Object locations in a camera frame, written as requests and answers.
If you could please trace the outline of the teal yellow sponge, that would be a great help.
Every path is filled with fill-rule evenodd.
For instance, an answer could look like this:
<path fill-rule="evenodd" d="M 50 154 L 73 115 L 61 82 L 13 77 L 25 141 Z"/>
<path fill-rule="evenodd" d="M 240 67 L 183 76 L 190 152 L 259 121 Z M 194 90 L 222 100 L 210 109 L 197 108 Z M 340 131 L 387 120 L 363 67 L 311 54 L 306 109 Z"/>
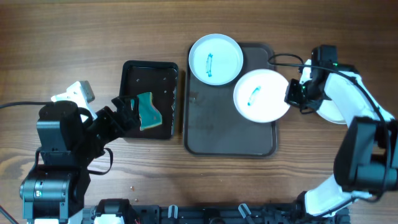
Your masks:
<path fill-rule="evenodd" d="M 145 92 L 130 99 L 131 109 L 136 109 L 141 122 L 140 130 L 154 128 L 162 124 L 162 115 L 153 104 L 152 92 Z"/>

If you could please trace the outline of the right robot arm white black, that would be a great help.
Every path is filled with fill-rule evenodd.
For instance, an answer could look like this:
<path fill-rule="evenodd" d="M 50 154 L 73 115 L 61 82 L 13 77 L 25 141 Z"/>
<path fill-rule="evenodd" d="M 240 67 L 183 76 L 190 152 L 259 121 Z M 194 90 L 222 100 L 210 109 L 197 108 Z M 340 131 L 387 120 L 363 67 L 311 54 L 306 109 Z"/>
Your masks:
<path fill-rule="evenodd" d="M 397 120 L 367 91 L 357 69 L 340 64 L 332 45 L 315 47 L 310 63 L 297 66 L 310 78 L 292 79 L 285 102 L 309 114 L 330 100 L 348 126 L 333 175 L 303 196 L 305 213 L 332 217 L 357 200 L 377 202 L 385 192 L 396 191 Z"/>

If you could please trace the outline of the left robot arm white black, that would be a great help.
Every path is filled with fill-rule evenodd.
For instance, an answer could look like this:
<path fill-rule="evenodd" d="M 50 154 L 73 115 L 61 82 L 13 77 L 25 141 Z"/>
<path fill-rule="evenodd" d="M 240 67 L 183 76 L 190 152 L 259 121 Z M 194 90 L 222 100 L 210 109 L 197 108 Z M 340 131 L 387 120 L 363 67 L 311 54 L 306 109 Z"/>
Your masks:
<path fill-rule="evenodd" d="M 36 162 L 21 184 L 23 217 L 66 223 L 85 206 L 85 193 L 94 173 L 89 164 L 110 150 L 106 145 L 139 125 L 139 99 L 116 97 L 117 107 L 105 106 L 92 117 L 73 101 L 57 101 L 39 111 L 41 146 Z"/>

